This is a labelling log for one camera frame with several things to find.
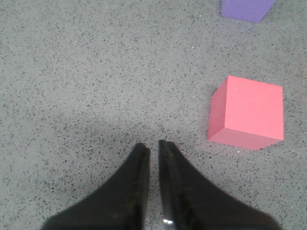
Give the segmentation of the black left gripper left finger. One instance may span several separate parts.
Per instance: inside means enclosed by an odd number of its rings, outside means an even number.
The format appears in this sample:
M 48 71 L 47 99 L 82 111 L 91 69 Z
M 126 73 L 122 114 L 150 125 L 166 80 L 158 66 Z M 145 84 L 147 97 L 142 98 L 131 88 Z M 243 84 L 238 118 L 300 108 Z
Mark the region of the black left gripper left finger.
M 142 230 L 149 195 L 150 150 L 134 146 L 121 167 L 94 193 L 49 218 L 44 230 Z

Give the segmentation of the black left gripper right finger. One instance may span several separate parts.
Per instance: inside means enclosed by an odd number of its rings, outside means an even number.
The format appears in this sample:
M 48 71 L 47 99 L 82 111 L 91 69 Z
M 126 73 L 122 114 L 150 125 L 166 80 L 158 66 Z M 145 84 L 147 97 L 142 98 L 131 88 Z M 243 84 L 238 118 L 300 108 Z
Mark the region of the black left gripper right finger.
M 280 225 L 206 179 L 170 141 L 159 141 L 166 230 L 278 230 Z

